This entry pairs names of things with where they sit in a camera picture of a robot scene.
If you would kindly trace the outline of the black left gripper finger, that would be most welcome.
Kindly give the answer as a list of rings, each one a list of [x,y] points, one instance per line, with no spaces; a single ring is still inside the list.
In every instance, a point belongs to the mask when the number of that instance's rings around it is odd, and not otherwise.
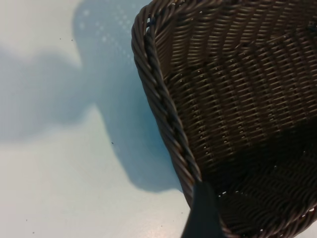
[[[207,182],[199,182],[194,186],[194,198],[184,228],[184,237],[224,237],[218,213],[217,196]]]

